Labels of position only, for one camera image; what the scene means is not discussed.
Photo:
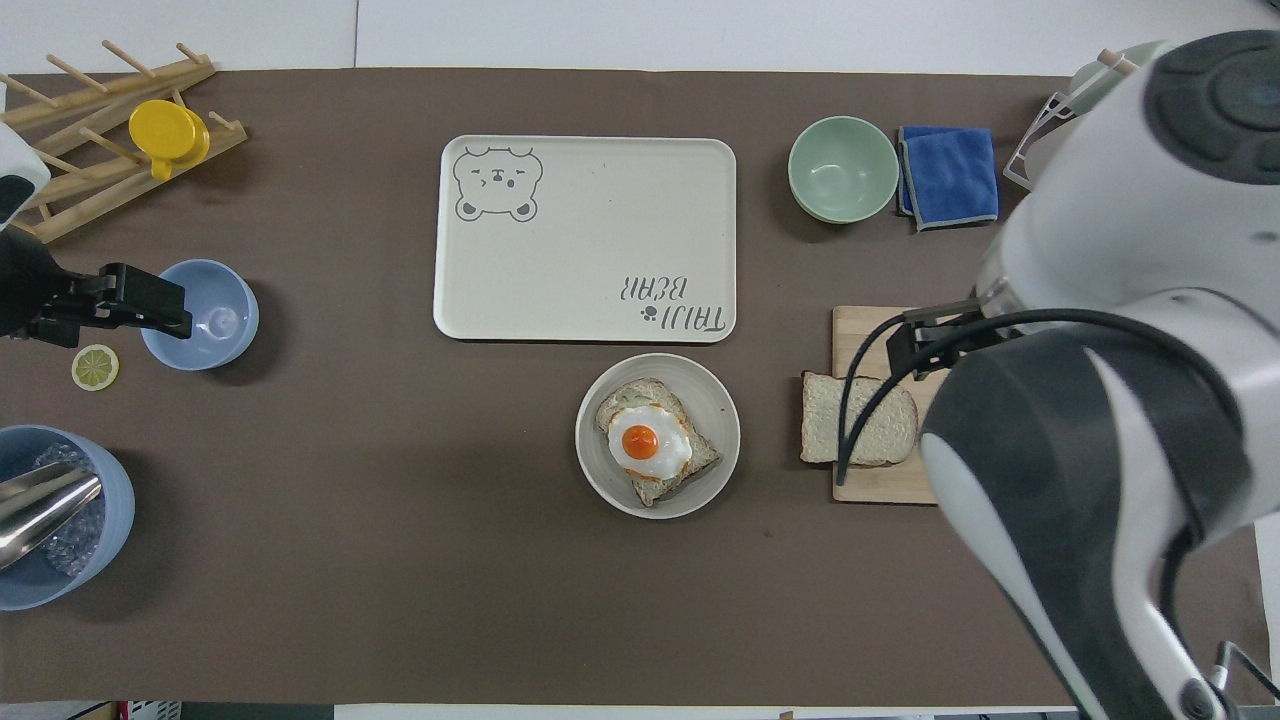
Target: egg yolk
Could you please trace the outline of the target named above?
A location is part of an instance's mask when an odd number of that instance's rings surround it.
[[[631,425],[622,433],[622,451],[636,460],[648,460],[658,454],[658,433],[648,425]]]

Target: folded blue cloth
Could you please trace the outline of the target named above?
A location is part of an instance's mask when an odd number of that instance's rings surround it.
[[[899,128],[899,211],[918,229],[995,220],[996,150],[986,128]]]

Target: yellow cup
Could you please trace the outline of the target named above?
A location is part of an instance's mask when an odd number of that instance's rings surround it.
[[[195,165],[209,155],[209,128],[200,115],[169,102],[147,100],[129,115],[129,137],[151,158],[151,177],[166,181],[174,168]]]

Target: toast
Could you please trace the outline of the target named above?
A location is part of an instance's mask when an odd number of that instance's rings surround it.
[[[835,462],[840,445],[837,418],[844,382],[831,375],[804,373],[804,419],[800,423],[800,460],[805,462]],[[845,432],[852,428],[858,414],[882,380],[856,377],[849,393],[849,413]],[[893,388],[884,402],[872,414],[870,421],[854,446],[850,465],[893,465],[906,460],[915,447],[919,411],[915,398],[901,387]]]
[[[675,415],[685,429],[689,430],[689,445],[692,448],[692,457],[690,457],[685,470],[675,478],[654,480],[631,475],[631,487],[640,496],[640,502],[645,507],[653,507],[655,501],[676,492],[686,480],[694,479],[696,475],[716,466],[721,460],[721,452],[712,446],[710,441],[698,433],[694,423],[689,419],[689,414],[685,413],[684,404],[680,402],[680,398],[671,392],[666,383],[657,378],[631,380],[611,392],[595,410],[595,427],[608,434],[609,421],[613,419],[613,415],[627,407],[640,407],[643,405],[657,405]]]

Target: brown tabletop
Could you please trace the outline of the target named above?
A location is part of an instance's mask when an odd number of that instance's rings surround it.
[[[887,209],[824,225],[786,182],[791,141],[832,114],[991,127],[1004,161],[1062,83],[369,69],[197,86],[192,108],[251,140],[52,250],[82,272],[221,260],[261,329],[206,373],[160,365],[136,331],[86,331],[122,360],[99,393],[70,382],[70,351],[0,342],[0,425],[90,437],[137,492],[101,575],[0,616],[0,697],[1066,703],[937,509],[835,503],[829,470],[797,459],[799,375],[829,366],[831,309],[959,299],[995,228],[913,234]],[[727,142],[737,328],[682,347],[444,337],[438,165],[462,133]],[[1021,193],[1001,191],[1007,213]],[[596,496],[572,436],[596,375],[655,350],[716,373],[742,423],[728,487],[668,523]],[[1252,532],[1193,559],[1180,600],[1198,660],[1221,638],[1266,660]]]

